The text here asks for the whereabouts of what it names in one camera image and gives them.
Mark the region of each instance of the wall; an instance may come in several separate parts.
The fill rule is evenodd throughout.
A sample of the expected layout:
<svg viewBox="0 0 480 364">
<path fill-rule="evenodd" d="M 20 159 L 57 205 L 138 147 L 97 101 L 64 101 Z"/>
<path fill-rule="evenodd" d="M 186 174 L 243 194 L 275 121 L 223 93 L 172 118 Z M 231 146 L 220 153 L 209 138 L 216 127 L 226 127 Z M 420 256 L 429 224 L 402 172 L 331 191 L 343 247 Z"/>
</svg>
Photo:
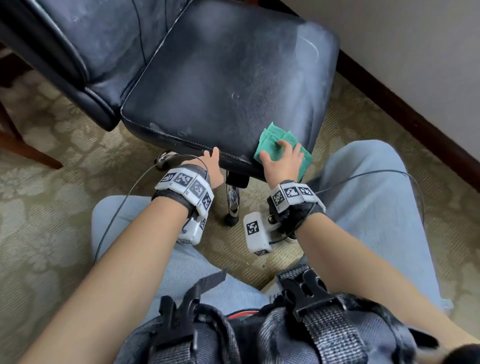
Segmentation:
<svg viewBox="0 0 480 364">
<path fill-rule="evenodd" d="M 283 2 L 480 160 L 480 1 Z"/>
</svg>

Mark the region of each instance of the jeans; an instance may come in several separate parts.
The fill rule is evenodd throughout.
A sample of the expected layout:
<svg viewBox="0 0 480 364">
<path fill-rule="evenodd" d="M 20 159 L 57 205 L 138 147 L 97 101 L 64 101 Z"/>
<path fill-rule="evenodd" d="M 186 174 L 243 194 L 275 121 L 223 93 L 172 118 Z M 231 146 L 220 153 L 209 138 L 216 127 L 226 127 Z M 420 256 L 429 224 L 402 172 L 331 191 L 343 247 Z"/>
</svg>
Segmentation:
<svg viewBox="0 0 480 364">
<path fill-rule="evenodd" d="M 357 141 L 331 155 L 324 169 L 308 185 L 317 192 L 353 175 L 382 169 L 405 171 L 405 166 L 390 145 L 377 140 Z M 321 193 L 319 197 L 330 219 L 389 261 L 441 308 L 432 257 L 407 176 L 395 172 L 368 174 Z M 110 196 L 95 207 L 92 214 L 93 255 L 123 199 L 124 196 Z M 108 231 L 99 256 L 149 203 L 150 197 L 127 198 Z M 191 245 L 175 244 L 144 322 L 158 315 L 162 296 L 171 296 L 179 305 L 185 292 L 197 280 L 218 271 L 219 268 L 211 265 Z M 269 298 L 228 275 L 223 283 L 202 295 L 202 303 L 228 315 L 242 309 L 261 308 L 269 303 Z"/>
</svg>

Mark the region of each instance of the side-release buckle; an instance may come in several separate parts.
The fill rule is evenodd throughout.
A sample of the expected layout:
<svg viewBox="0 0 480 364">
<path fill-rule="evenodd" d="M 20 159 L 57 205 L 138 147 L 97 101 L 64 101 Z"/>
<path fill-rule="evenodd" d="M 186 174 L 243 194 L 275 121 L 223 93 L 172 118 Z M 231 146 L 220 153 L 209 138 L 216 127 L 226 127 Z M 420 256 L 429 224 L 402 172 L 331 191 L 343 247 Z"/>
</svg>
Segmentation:
<svg viewBox="0 0 480 364">
<path fill-rule="evenodd" d="M 282 295 L 289 303 L 292 314 L 298 322 L 302 322 L 302 318 L 308 311 L 332 304 L 343 307 L 336 296 L 327 292 L 324 283 L 311 268 L 293 279 L 280 279 L 278 283 L 282 288 Z"/>
<path fill-rule="evenodd" d="M 160 315 L 163 316 L 163 324 L 150 347 L 150 355 L 162 349 L 169 348 L 183 342 L 191 342 L 193 354 L 198 349 L 198 333 L 193 326 L 194 310 L 200 302 L 200 287 L 196 284 L 190 288 L 180 307 L 170 296 L 163 296 L 160 301 Z"/>
</svg>

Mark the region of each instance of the floor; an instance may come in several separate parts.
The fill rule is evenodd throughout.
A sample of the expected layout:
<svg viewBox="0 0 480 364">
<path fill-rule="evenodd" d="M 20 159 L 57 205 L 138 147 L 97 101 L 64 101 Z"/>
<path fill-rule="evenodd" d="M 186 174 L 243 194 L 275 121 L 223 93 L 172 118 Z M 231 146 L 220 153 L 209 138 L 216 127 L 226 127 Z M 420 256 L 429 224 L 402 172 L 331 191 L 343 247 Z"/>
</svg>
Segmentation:
<svg viewBox="0 0 480 364">
<path fill-rule="evenodd" d="M 121 125 L 106 133 L 38 73 L 0 87 L 0 99 L 25 140 L 65 167 L 52 171 L 0 152 L 0 362 L 17 361 L 89 271 L 90 215 L 103 197 L 124 194 L 159 150 Z M 426 232 L 452 319 L 480 337 L 480 195 L 410 134 L 337 75 L 330 109 L 306 179 L 347 143 L 381 139 L 395 147 L 419 181 L 426 202 Z M 153 171 L 136 194 L 150 195 Z M 242 215 L 265 210 L 265 183 L 251 181 Z M 296 245 L 271 255 L 248 253 L 241 225 L 228 229 L 224 187 L 216 194 L 199 250 L 219 267 L 256 287 L 301 255 Z"/>
</svg>

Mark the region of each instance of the cleaning cloth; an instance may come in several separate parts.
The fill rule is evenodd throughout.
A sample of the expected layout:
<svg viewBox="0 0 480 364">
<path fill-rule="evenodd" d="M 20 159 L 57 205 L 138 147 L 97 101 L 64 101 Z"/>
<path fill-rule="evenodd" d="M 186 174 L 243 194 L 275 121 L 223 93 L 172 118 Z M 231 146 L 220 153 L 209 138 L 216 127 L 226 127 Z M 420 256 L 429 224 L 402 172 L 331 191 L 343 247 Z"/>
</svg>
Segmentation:
<svg viewBox="0 0 480 364">
<path fill-rule="evenodd" d="M 260 151 L 266 150 L 267 153 L 270 154 L 270 158 L 273 161 L 279 160 L 282 157 L 283 153 L 283 147 L 277 144 L 277 141 L 280 139 L 289 142 L 292 145 L 292 148 L 294 148 L 298 143 L 298 140 L 291 132 L 287 133 L 282 128 L 279 128 L 278 126 L 275 126 L 273 125 L 273 123 L 271 123 L 268 128 L 264 129 L 262 135 L 260 135 L 260 141 L 258 143 L 257 151 L 255 152 L 253 158 L 255 158 L 257 162 L 262 164 L 259 154 Z M 300 166 L 299 181 L 301 181 L 305 171 L 307 170 L 307 167 L 312 162 L 312 155 L 304 147 L 301 148 L 300 152 L 304 153 L 305 156 L 303 157 L 303 162 Z"/>
</svg>

